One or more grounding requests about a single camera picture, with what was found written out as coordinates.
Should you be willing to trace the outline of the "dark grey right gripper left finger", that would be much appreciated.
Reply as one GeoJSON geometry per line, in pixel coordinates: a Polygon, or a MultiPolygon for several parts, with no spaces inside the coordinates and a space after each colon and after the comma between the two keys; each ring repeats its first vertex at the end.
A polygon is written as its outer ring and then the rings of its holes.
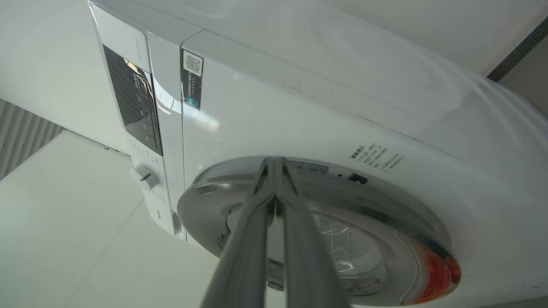
{"type": "Polygon", "coordinates": [[[275,188],[274,158],[265,158],[241,207],[202,308],[262,308],[265,304],[268,217],[275,188]]]}

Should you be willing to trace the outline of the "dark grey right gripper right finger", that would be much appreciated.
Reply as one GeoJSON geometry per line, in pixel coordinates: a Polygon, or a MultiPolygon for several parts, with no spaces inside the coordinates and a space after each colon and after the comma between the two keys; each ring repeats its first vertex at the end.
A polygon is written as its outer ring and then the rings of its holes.
{"type": "Polygon", "coordinates": [[[349,308],[334,262],[285,158],[274,158],[274,183],[283,219],[287,306],[349,308]]]}

